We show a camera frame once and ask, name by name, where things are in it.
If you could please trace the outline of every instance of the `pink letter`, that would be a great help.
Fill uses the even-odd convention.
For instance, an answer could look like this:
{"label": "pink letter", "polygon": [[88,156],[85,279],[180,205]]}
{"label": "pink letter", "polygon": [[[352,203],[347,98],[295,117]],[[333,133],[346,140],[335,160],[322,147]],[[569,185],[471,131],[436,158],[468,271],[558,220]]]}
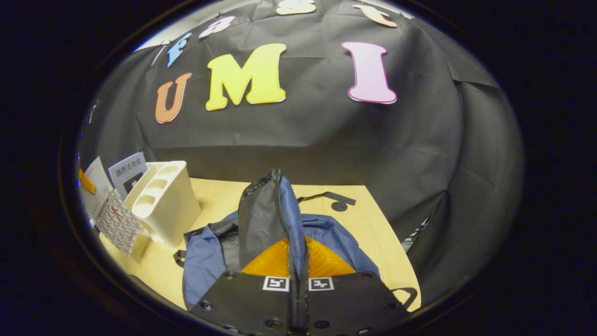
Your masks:
{"label": "pink letter", "polygon": [[234,20],[234,18],[235,16],[229,16],[212,23],[211,25],[209,25],[209,27],[207,27],[206,30],[199,34],[199,38],[204,38],[213,33],[219,33],[223,31],[224,29],[230,27],[231,22],[232,20]]}
{"label": "pink letter", "polygon": [[387,50],[379,45],[363,42],[344,42],[342,47],[350,51],[355,64],[355,86],[348,96],[360,102],[391,104],[398,98],[387,86],[386,71],[381,55]]}

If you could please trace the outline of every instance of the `light wood tabletop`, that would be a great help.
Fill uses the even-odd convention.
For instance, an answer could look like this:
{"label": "light wood tabletop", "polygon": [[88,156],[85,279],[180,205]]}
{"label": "light wood tabletop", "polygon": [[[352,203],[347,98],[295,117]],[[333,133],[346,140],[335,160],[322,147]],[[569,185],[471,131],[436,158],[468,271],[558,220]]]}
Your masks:
{"label": "light wood tabletop", "polygon": [[[208,179],[190,179],[193,191],[202,212],[189,231],[219,222],[238,208],[242,191],[249,183],[229,182]],[[311,196],[326,191],[337,193],[356,200],[343,212],[335,211],[331,204],[335,201],[319,197],[299,204],[301,213],[312,213],[334,217],[350,232],[361,249],[379,268],[381,280],[390,289],[410,287],[418,295],[408,308],[413,311],[421,306],[421,293],[417,277],[396,234],[392,230],[377,203],[363,185],[293,185],[297,197]],[[141,257],[128,258],[102,234],[100,240],[109,255],[128,274],[141,279],[154,291],[184,308],[182,293],[183,269],[173,259],[177,249],[150,241]],[[184,240],[178,249],[185,250]],[[400,302],[406,302],[410,295],[395,291]]]}

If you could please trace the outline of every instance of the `black fabric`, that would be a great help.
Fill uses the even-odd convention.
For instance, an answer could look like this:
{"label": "black fabric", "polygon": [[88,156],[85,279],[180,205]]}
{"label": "black fabric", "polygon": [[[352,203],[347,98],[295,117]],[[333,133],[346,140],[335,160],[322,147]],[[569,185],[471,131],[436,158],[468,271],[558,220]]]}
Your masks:
{"label": "black fabric", "polygon": [[226,269],[237,272],[242,270],[239,259],[238,218],[212,223],[209,224],[209,227],[211,232],[218,237]]}
{"label": "black fabric", "polygon": [[297,198],[297,202],[301,203],[302,201],[308,201],[308,200],[312,200],[312,199],[318,198],[318,197],[328,197],[328,198],[331,198],[333,200],[337,200],[339,202],[350,204],[350,205],[355,205],[356,204],[356,200],[354,200],[352,198],[348,198],[346,196],[342,196],[340,194],[332,193],[331,191],[326,191],[324,193],[317,194],[317,195],[311,195],[311,196],[306,196],[306,197],[299,197],[299,198]]}
{"label": "black fabric", "polygon": [[245,189],[238,207],[239,260],[247,266],[267,248],[286,238],[275,209],[276,180],[271,173]]}
{"label": "black fabric", "polygon": [[[352,4],[330,0],[313,13],[279,16],[264,0],[223,13],[236,19],[219,33],[197,38],[215,20],[192,29],[169,68],[167,50],[177,39],[157,59],[161,46],[133,53],[97,93],[81,166],[100,156],[107,169],[143,151],[147,161],[185,160],[192,178],[251,182],[279,167],[295,184],[365,185],[401,240],[445,202],[408,256],[423,304],[468,281],[502,243],[520,196],[522,148],[509,102],[481,63],[443,33],[394,13],[399,27],[385,28]],[[387,50],[397,102],[350,99],[346,41]],[[207,111],[207,63],[231,54],[242,66],[268,43],[287,46],[279,62],[286,99],[251,105],[243,98]],[[192,76],[180,113],[159,124],[156,91],[185,72]]]}

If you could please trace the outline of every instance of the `bag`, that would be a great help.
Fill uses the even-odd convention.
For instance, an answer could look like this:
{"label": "bag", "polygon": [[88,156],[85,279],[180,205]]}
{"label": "bag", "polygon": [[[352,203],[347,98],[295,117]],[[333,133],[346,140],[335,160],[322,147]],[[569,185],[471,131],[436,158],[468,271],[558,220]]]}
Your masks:
{"label": "bag", "polygon": [[307,240],[324,245],[333,252],[329,255],[340,257],[354,271],[370,271],[379,276],[375,263],[340,223],[330,216],[301,214],[298,205],[288,180],[279,169],[274,169],[244,190],[238,211],[220,222],[186,233],[186,251],[174,254],[176,263],[184,267],[186,308],[191,311],[222,273],[242,271],[284,239],[288,240],[291,284],[309,277]]}

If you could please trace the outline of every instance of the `yellow tag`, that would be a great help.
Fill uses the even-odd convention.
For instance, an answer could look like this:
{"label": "yellow tag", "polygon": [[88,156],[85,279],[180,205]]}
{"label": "yellow tag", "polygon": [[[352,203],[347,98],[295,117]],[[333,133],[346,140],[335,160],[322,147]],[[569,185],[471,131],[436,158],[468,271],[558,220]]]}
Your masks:
{"label": "yellow tag", "polygon": [[79,169],[79,181],[89,190],[92,194],[96,194],[96,185],[91,182],[82,169]]}

